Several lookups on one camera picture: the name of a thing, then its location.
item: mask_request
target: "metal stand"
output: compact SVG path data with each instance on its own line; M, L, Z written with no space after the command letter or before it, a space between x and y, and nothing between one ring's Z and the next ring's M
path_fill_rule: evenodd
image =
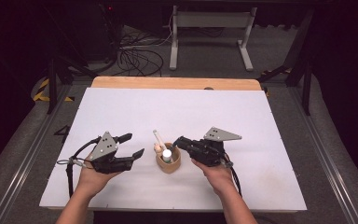
M175 70L178 54L178 27L229 27L246 28L242 40L238 40L243 63L247 71L253 71L249 53L246 49L252 25L255 20L257 8L253 7L251 12L185 12L178 11L177 6L173 7L172 12L172 47L170 69Z
M73 77L69 71L69 67L74 67L77 71L95 78L98 74L91 72L89 69L78 65L62 56L53 57L48 63L48 79L49 79L49 105L48 114L50 114L57 104L57 78L58 77L63 85L71 85Z

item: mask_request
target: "brown cup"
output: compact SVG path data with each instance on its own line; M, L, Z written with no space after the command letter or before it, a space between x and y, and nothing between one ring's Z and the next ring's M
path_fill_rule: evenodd
M172 143L165 143L166 148L170 148L171 146ZM161 168L161 171L165 174L171 174L179 168L181 161L180 158L180 149L178 147L175 147L172 151L173 162L171 163L166 163L160 156L156 155L157 164L159 168Z

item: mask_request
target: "table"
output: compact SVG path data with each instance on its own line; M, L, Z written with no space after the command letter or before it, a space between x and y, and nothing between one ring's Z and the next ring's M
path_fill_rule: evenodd
M205 87L214 91L204 91ZM117 156L129 156L144 147L143 157L131 171L110 181L89 209L221 211L212 187L185 151L182 165L170 175L159 170L153 151L154 129L171 142L181 135L198 140L212 125L243 136L242 140L225 142L225 149L252 211L307 209L266 95L255 80L97 77L86 90L58 160L67 160L105 131L112 135L133 133L129 142L120 145ZM54 167L40 206L61 209L66 205L69 196L64 170L65 166ZM74 169L74 185L79 170ZM161 200L161 195L169 196Z

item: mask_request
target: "triangular metal plate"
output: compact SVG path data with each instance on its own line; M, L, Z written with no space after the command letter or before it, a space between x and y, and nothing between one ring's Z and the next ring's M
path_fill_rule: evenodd
M235 133L229 133L227 131L212 127L205 135L204 139L212 140L215 142L223 142L228 140L242 139L242 136Z
M98 158L101 158L102 156L105 156L107 154L110 154L114 151L117 151L117 144L115 140L113 139L112 135L110 135L109 132L105 132L103 134L103 137L101 138L100 142L97 144L95 149L92 151L90 160L96 160Z

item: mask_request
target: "white table surface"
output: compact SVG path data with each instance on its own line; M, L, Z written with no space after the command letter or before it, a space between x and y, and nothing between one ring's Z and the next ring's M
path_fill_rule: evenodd
M93 210L220 211L218 197L202 171L182 152L173 174L160 171L153 130L165 142L179 136L200 140L211 127L242 136L226 141L242 195L253 211L307 210L291 162L263 91L198 91L88 88L58 160L67 160L108 131L132 133L117 157L144 148L130 171L113 178L89 204ZM85 158L95 145L87 147ZM66 165L56 164L40 206L64 208L69 200ZM74 188L80 167L74 166Z

